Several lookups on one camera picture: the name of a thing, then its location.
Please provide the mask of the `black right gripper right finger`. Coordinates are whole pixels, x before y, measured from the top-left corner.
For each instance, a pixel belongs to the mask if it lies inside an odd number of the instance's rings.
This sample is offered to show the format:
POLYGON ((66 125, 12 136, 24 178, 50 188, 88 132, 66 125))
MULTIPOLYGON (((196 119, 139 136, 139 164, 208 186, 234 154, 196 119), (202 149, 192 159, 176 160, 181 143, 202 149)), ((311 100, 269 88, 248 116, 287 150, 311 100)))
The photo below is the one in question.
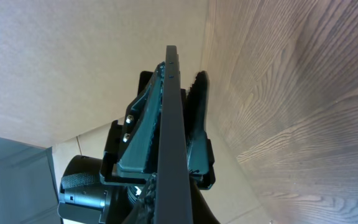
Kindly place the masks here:
POLYGON ((191 207, 194 224, 219 224, 202 196, 195 180, 190 179, 191 207))

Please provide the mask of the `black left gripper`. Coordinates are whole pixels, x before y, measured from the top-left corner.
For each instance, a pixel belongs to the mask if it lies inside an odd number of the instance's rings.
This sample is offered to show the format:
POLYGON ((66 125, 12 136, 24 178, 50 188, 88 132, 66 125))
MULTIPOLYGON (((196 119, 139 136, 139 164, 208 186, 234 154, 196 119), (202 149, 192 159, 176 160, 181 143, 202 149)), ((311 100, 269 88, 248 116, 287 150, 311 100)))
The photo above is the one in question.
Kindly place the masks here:
MULTIPOLYGON (((137 97, 127 107, 125 121, 112 123, 100 170, 104 184, 144 185, 157 172, 164 74, 163 62, 154 72, 141 72, 137 97)), ((200 190, 209 190, 216 181, 205 125, 208 87, 208 74, 201 71, 188 91, 181 90, 187 166, 200 190)))

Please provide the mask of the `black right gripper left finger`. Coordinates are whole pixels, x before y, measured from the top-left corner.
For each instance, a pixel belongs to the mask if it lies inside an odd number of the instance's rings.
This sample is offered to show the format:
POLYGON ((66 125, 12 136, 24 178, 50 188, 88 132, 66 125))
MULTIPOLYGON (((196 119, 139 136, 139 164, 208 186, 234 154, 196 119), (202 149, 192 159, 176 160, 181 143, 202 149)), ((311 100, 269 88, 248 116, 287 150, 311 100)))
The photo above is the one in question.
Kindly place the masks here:
POLYGON ((153 224, 155 215, 155 199, 157 194, 157 174, 152 174, 123 224, 153 224))

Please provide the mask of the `blue Samsung Galaxy smartphone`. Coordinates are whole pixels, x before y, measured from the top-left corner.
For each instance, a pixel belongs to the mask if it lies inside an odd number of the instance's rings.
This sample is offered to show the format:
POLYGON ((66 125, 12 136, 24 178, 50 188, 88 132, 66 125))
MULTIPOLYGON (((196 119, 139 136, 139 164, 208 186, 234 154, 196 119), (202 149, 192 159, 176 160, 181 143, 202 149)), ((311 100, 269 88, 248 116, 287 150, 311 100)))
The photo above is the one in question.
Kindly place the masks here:
POLYGON ((166 48, 155 223, 193 222, 177 47, 166 48))

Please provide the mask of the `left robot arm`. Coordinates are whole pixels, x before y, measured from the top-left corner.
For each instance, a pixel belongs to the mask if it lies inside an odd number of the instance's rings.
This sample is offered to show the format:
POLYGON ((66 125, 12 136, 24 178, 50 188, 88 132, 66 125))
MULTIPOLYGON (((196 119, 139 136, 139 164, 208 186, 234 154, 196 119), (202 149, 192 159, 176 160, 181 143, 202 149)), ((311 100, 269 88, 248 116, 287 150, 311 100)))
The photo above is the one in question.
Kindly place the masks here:
POLYGON ((100 159, 75 156, 59 189, 58 214, 80 223, 216 223, 203 190, 215 183, 206 130, 208 76, 189 90, 164 62, 142 72, 137 97, 114 121, 100 159))

